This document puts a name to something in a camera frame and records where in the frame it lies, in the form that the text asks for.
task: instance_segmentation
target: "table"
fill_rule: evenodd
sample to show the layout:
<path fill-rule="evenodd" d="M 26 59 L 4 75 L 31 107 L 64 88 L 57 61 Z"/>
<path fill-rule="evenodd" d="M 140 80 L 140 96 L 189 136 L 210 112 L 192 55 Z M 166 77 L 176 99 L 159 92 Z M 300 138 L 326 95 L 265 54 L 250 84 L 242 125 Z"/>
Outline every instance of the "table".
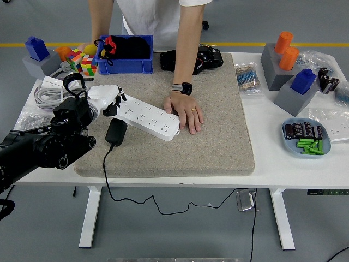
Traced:
<path fill-rule="evenodd" d="M 345 143 L 332 144 L 331 151 L 321 159 L 300 159 L 287 151 L 283 144 L 281 125 L 292 116 L 272 101 L 277 91 L 268 91 L 261 66 L 261 53 L 232 53 L 234 63 L 257 64 L 257 75 L 265 96 L 242 96 L 243 108 L 255 157 L 255 170 L 250 176 L 222 177 L 160 177 L 111 178 L 110 186 L 118 187 L 217 187 L 269 188 L 272 197 L 281 245 L 284 250 L 295 249 L 282 192 L 286 188 L 348 189 L 347 160 L 349 150 Z M 38 80 L 34 89 L 40 84 Z M 27 103 L 33 103 L 31 97 Z M 308 107 L 316 105 L 314 98 Z M 85 221 L 79 247 L 91 247 L 103 178 L 81 177 L 73 165 L 65 170 L 38 168 L 17 181 L 17 185 L 88 186 L 90 189 Z"/>

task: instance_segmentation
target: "chair wheel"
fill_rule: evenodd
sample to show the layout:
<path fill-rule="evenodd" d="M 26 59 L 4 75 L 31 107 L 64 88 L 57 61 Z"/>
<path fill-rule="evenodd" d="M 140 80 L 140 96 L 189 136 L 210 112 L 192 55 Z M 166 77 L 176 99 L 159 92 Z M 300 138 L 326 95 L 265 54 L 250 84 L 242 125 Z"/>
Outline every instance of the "chair wheel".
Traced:
<path fill-rule="evenodd" d="M 207 21 L 203 21 L 203 22 L 202 22 L 202 29 L 208 30 L 208 28 L 209 28 L 208 22 L 207 22 Z"/>

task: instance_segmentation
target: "gray block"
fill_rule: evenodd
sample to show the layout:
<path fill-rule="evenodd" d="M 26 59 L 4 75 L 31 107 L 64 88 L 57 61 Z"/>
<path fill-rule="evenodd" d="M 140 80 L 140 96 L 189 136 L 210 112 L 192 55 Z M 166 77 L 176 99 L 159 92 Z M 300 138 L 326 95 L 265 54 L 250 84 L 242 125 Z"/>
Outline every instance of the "gray block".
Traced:
<path fill-rule="evenodd" d="M 318 87 L 311 85 L 310 89 L 302 95 L 291 88 L 294 78 L 296 76 L 280 88 L 274 104 L 289 112 L 292 116 L 297 116 L 310 103 Z"/>
<path fill-rule="evenodd" d="M 279 67 L 282 55 L 276 53 L 274 48 L 274 43 L 267 43 L 261 57 L 264 76 L 270 91 L 280 90 L 281 86 L 300 72 L 300 67 L 297 64 L 294 64 L 290 71 L 282 70 Z"/>
<path fill-rule="evenodd" d="M 32 59 L 30 56 L 24 57 L 22 61 L 30 75 L 40 80 L 59 69 L 62 62 L 59 54 L 53 50 L 49 50 L 49 55 L 42 61 Z"/>

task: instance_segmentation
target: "rubik's cube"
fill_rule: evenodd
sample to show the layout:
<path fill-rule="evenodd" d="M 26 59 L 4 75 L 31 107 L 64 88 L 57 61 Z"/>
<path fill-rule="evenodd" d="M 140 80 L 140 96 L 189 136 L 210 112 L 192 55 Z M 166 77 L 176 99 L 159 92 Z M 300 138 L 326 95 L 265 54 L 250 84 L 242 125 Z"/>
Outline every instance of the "rubik's cube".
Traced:
<path fill-rule="evenodd" d="M 82 72 L 81 61 L 85 53 L 81 52 L 79 49 L 74 49 L 72 52 L 67 54 L 67 62 L 70 64 L 72 70 L 77 72 Z"/>
<path fill-rule="evenodd" d="M 93 55 L 85 55 L 81 62 L 84 75 L 94 76 L 97 70 L 97 62 Z"/>

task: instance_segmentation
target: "gray floor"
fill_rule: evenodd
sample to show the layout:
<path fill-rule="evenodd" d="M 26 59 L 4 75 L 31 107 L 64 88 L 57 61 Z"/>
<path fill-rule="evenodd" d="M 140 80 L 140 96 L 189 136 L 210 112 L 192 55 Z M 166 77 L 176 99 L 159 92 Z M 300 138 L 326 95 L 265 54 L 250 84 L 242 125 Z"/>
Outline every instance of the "gray floor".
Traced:
<path fill-rule="evenodd" d="M 206 8 L 210 29 L 203 42 L 275 42 L 291 31 L 295 43 L 348 43 L 347 0 L 214 0 Z M 24 43 L 31 35 L 47 43 L 90 39 L 86 1 L 12 0 L 0 3 L 0 43 Z M 117 6 L 112 34 L 121 28 Z M 221 47 L 221 51 L 261 52 L 262 47 Z M 332 55 L 349 79 L 349 49 L 310 47 Z M 24 48 L 0 48 L 0 140 L 13 128 L 35 82 L 21 58 Z M 239 212 L 235 196 L 219 209 L 193 207 L 162 216 L 154 203 L 114 203 L 103 190 L 92 249 L 79 249 L 88 189 L 15 187 L 15 211 L 0 221 L 0 261 L 107 261 L 108 258 L 239 258 L 249 261 L 253 212 Z M 163 212 L 219 205 L 233 189 L 113 188 L 115 197 L 137 200 L 154 194 Z M 0 195 L 4 198 L 7 192 Z M 295 251 L 282 251 L 267 189 L 257 193 L 253 261 L 327 261 L 349 246 L 347 196 L 307 196 L 286 190 L 284 199 Z M 349 251 L 333 261 L 349 261 Z"/>

